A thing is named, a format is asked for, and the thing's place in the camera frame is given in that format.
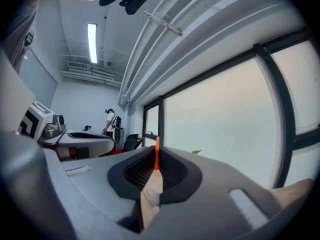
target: white wall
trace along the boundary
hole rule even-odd
[[[62,29],[59,0],[41,0],[35,20],[35,31],[31,49],[59,83],[62,81],[59,70],[65,67],[60,54],[68,52],[68,49],[62,46],[65,34]]]
[[[123,139],[126,140],[128,135],[129,135],[129,131],[130,131],[130,117],[129,117],[129,111],[130,111],[130,104],[128,103],[125,108],[124,108],[124,122],[122,124],[122,127],[125,129],[124,131],[124,135],[123,135]]]
[[[141,105],[132,106],[128,113],[129,130],[130,134],[139,134],[139,137],[143,136],[143,121],[144,121],[144,107]]]
[[[113,109],[126,125],[125,113],[117,104],[118,95],[119,89],[111,86],[64,81],[55,91],[51,110],[63,114],[68,129],[81,131],[92,126],[91,132],[101,134],[106,126],[106,109]]]
[[[278,109],[257,59],[165,99],[165,146],[225,162],[267,188],[279,156]]]
[[[296,134],[320,123],[320,60],[309,41],[272,54],[288,86]]]

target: wall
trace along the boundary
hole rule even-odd
[[[139,134],[139,137],[142,137],[144,107],[141,105],[132,106],[129,110],[128,118],[130,120],[128,134]]]
[[[250,59],[164,100],[164,145],[227,163],[267,188],[281,139],[258,60]]]
[[[58,83],[28,50],[20,67],[20,78],[35,95],[35,99],[50,109]]]
[[[62,77],[59,70],[65,67],[60,54],[67,53],[68,49],[62,46],[65,34],[61,23],[59,0],[41,0],[35,20],[35,30],[31,49],[49,74],[60,83]]]
[[[92,126],[91,132],[101,134],[106,126],[106,109],[113,109],[124,122],[125,113],[117,105],[119,89],[111,86],[89,85],[77,82],[61,82],[54,94],[51,109],[63,114],[66,127],[83,130]]]

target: ceiling light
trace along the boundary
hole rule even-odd
[[[88,24],[88,41],[89,41],[89,52],[92,63],[98,63],[97,60],[97,24]]]

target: ceiling pipe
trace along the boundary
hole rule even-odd
[[[112,77],[112,78],[115,77],[114,74],[109,74],[109,73],[101,72],[101,71],[96,70],[96,69],[92,69],[91,71],[92,71],[93,73],[96,73],[96,74],[100,74],[100,75],[104,75],[104,76],[108,76],[108,77]]]
[[[171,21],[171,25],[185,31],[199,16],[201,16],[208,9],[212,8],[221,0],[193,0],[178,15]],[[135,87],[138,85],[140,79],[146,74],[148,69],[153,63],[160,57],[160,55],[171,45],[178,35],[169,29],[165,29],[162,34],[155,41],[148,54],[144,58],[141,66],[135,74],[133,81],[125,95],[125,98],[121,101],[125,103],[129,100],[130,95],[134,92]]]
[[[90,75],[90,74],[85,74],[85,73],[77,73],[77,72],[70,72],[70,71],[60,71],[60,74],[62,74],[64,76],[66,76],[66,75],[67,76],[80,76],[80,77],[85,77],[85,78],[94,79],[94,80],[101,80],[101,81],[105,81],[105,82],[116,84],[116,85],[121,85],[121,82],[110,80],[110,79],[105,78],[105,77],[100,77],[100,76],[95,76],[95,75]]]
[[[120,84],[115,84],[115,83],[111,83],[111,82],[103,81],[103,80],[98,80],[98,79],[92,79],[90,77],[85,77],[85,76],[80,76],[80,75],[69,75],[69,74],[65,74],[65,73],[61,73],[61,75],[64,77],[67,77],[67,78],[80,79],[80,80],[84,80],[84,81],[95,82],[95,83],[99,83],[99,84],[105,84],[105,85],[120,88]]]
[[[122,73],[113,71],[113,70],[111,70],[109,68],[99,67],[99,66],[95,66],[95,65],[90,65],[90,69],[97,70],[97,71],[103,71],[103,72],[110,72],[111,74],[115,74],[115,75],[122,76],[122,77],[124,75]]]
[[[168,11],[172,8],[172,6],[175,5],[177,1],[178,0],[161,0],[158,6],[154,9],[152,14],[159,18],[163,18],[163,16],[165,16],[168,13]],[[153,35],[157,27],[158,27],[158,24],[155,21],[148,19],[134,45],[133,51],[131,53],[129,62],[127,64],[127,67],[123,76],[119,97],[118,97],[119,105],[122,102],[123,94],[126,90],[130,76],[134,71],[134,68],[138,62],[138,59],[140,58],[146,44],[148,43],[149,39],[151,38],[151,36]]]
[[[103,74],[97,74],[97,73],[93,73],[92,71],[86,71],[86,70],[81,70],[81,69],[75,69],[72,67],[69,67],[70,72],[75,72],[75,73],[82,73],[85,75],[89,75],[89,76],[96,76],[96,77],[101,77],[101,78],[105,78],[105,79],[110,79],[110,80],[114,80],[113,77],[111,76],[107,76],[107,75],[103,75]]]
[[[88,58],[90,59],[90,56],[85,56],[85,55],[74,55],[74,54],[60,54],[62,57],[79,57],[79,58]],[[104,61],[103,58],[97,58],[98,61]]]

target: person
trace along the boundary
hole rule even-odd
[[[106,113],[108,114],[108,117],[106,119],[106,125],[105,125],[105,128],[104,128],[104,135],[113,138],[112,122],[113,122],[114,118],[116,117],[116,114],[115,114],[115,111],[113,109],[109,109]]]
[[[35,19],[40,1],[25,1],[9,25],[3,40],[7,57],[18,74],[24,56],[35,38]]]

